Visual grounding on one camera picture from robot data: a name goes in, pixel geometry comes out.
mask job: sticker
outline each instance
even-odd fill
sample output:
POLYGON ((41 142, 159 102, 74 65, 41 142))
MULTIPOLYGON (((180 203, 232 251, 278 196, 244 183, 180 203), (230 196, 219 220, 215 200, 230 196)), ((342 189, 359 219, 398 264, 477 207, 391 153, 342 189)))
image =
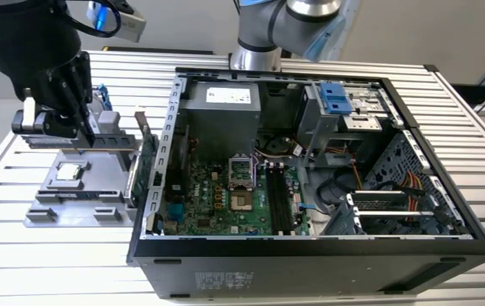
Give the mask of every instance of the sticker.
POLYGON ((299 156, 302 151, 303 151, 303 147, 300 145, 295 145, 294 155, 299 156))
POLYGON ((250 89, 211 87, 207 89, 207 102, 250 104, 250 89))
POLYGON ((195 272, 195 282, 200 290, 250 289, 254 272, 195 272))

